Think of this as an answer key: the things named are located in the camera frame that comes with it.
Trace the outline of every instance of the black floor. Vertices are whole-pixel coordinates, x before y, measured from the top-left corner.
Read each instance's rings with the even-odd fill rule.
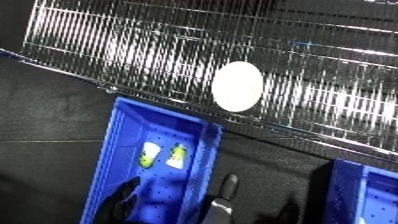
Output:
[[[1,0],[0,48],[18,50],[33,0]],[[78,223],[113,100],[86,83],[0,58],[0,223]],[[236,223],[273,223],[290,200],[320,223],[330,158],[232,133],[223,137],[209,195],[236,173]]]

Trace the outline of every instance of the yellow object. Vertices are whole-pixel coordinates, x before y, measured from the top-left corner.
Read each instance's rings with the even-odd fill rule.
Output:
[[[171,149],[171,155],[166,164],[177,169],[182,169],[186,154],[186,146],[183,144],[176,144],[176,146]]]

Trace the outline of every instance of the white ball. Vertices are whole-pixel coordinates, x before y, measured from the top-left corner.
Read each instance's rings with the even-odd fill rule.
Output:
[[[216,72],[212,93],[221,108],[241,112],[258,102],[263,86],[260,70],[253,64],[238,61],[227,64]]]

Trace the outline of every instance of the metal grid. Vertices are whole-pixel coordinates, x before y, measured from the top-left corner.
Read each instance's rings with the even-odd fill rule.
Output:
[[[397,158],[397,20],[391,1],[37,0],[22,54],[111,91],[329,147]],[[256,65],[252,109],[210,87]]]

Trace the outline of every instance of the blue bin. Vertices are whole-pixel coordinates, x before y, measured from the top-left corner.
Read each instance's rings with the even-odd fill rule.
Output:
[[[324,224],[397,224],[398,173],[336,160]]]
[[[141,185],[128,220],[196,223],[221,134],[220,125],[118,98],[80,223],[91,224],[103,200],[135,176]],[[150,168],[139,163],[145,142],[161,148]],[[182,169],[166,164],[176,144],[186,147]]]

